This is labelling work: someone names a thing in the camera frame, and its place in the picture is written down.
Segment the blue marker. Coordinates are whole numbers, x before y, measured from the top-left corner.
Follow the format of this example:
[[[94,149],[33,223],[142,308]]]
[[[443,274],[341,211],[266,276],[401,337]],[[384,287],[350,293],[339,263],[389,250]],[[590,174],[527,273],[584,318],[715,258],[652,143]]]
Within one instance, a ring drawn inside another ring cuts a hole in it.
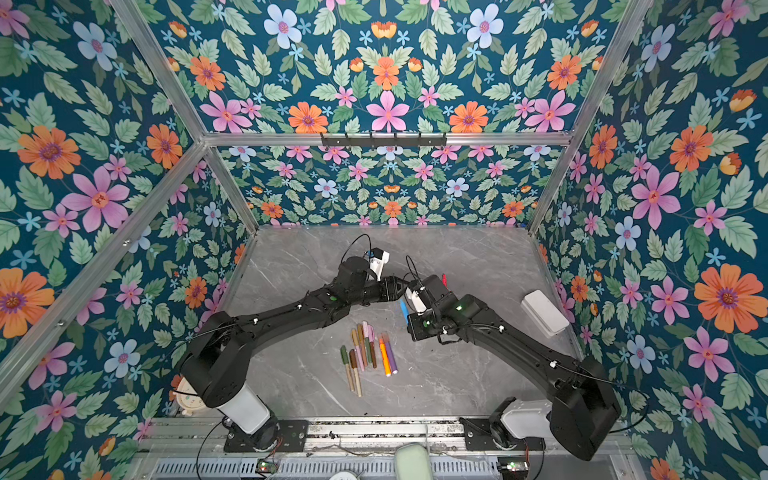
[[[405,319],[405,322],[406,322],[406,326],[409,326],[410,325],[410,317],[409,317],[410,312],[408,310],[407,302],[405,300],[403,300],[403,299],[400,299],[399,303],[400,303],[400,307],[401,307],[401,310],[402,310],[402,313],[403,313],[403,316],[404,316],[404,319]]]

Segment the purple marker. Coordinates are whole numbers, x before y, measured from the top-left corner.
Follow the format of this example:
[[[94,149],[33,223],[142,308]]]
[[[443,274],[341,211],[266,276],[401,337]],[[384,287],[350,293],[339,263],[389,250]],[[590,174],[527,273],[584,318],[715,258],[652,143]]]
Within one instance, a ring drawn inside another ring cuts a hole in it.
[[[384,332],[382,334],[382,338],[384,340],[385,349],[387,351],[387,356],[388,356],[388,361],[389,361],[389,364],[390,364],[391,373],[393,375],[395,375],[395,374],[398,373],[399,370],[398,370],[398,367],[397,367],[396,358],[395,358],[395,355],[394,355],[394,351],[393,351],[393,348],[392,348],[390,337],[389,337],[388,333]]]

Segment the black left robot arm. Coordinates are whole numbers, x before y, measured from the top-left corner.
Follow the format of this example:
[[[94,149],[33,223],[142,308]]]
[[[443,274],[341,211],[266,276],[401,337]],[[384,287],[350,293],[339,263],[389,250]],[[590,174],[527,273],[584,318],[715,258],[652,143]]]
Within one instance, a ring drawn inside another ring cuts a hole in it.
[[[179,373],[203,404],[231,422],[229,433],[255,451],[266,451],[279,438],[273,411],[246,383],[252,357],[299,333],[329,327],[356,306],[394,302],[413,286],[404,278],[379,277],[363,257],[344,260],[335,278],[301,299],[261,313],[213,314],[178,363]]]

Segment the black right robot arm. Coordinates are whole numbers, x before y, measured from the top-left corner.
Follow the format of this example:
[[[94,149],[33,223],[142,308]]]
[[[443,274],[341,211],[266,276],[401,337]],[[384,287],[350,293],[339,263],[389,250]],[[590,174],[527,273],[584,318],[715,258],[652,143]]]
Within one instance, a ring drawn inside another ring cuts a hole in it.
[[[445,335],[494,354],[521,373],[544,397],[524,401],[507,398],[489,417],[489,436],[501,449],[524,440],[552,438],[568,453],[591,460],[621,416],[613,383],[602,364],[578,360],[537,341],[509,324],[486,302],[461,298],[434,275],[413,280],[404,290],[415,308],[408,315],[414,341]]]

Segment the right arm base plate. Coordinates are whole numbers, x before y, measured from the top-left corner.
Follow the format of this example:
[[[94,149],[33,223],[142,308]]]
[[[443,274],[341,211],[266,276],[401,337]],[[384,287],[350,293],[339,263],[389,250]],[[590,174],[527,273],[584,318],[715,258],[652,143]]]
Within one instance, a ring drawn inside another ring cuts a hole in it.
[[[463,427],[465,448],[468,451],[543,451],[546,443],[543,438],[517,438],[509,433],[500,422],[488,419],[460,417]]]

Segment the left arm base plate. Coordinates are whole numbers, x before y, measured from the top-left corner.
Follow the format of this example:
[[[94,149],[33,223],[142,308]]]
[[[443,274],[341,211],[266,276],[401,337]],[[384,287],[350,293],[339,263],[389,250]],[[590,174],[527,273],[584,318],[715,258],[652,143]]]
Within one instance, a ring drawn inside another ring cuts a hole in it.
[[[309,422],[270,419],[252,434],[246,433],[229,418],[224,418],[223,426],[227,429],[224,445],[227,453],[296,453],[304,450]]]

